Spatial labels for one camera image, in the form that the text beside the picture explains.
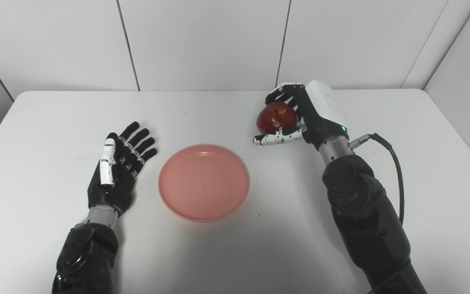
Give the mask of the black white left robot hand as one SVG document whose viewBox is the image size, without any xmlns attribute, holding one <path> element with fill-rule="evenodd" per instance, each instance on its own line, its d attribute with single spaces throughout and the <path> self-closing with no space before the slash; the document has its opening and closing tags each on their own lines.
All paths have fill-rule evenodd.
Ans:
<svg viewBox="0 0 470 294">
<path fill-rule="evenodd" d="M 121 133 L 108 134 L 90 181 L 88 207 L 110 206 L 119 216 L 133 203 L 136 178 L 157 153 L 155 139 L 147 128 L 132 122 Z"/>
</svg>

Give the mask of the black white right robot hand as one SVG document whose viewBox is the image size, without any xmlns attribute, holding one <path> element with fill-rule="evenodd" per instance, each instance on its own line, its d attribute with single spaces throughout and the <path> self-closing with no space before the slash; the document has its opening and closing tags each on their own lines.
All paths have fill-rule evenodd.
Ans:
<svg viewBox="0 0 470 294">
<path fill-rule="evenodd" d="M 266 96 L 266 106 L 273 102 L 284 102 L 293 108 L 297 122 L 254 136 L 254 145 L 280 145 L 303 139 L 319 149 L 332 136 L 349 138 L 335 93 L 324 82 L 284 82 Z"/>
</svg>

